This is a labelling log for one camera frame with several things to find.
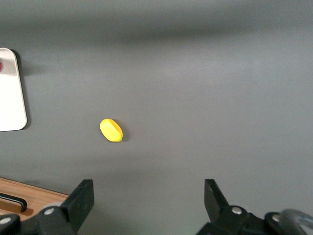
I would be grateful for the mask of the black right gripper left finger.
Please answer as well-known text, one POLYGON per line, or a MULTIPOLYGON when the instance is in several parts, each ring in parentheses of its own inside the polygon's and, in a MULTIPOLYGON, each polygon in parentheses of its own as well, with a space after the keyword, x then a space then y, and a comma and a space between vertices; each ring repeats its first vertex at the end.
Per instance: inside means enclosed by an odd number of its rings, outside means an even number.
POLYGON ((94 205, 93 180, 84 179, 60 206, 50 206, 21 221, 18 214, 0 217, 2 235, 76 235, 94 205))

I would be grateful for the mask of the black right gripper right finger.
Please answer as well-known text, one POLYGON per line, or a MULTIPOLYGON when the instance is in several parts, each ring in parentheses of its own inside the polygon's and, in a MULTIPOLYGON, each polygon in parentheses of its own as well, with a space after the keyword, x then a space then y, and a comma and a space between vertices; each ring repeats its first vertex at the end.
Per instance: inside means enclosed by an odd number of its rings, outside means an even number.
POLYGON ((204 205, 210 221, 199 235, 311 235, 313 217, 299 210, 268 212, 258 218, 237 205, 230 205, 216 181, 204 181, 204 205))

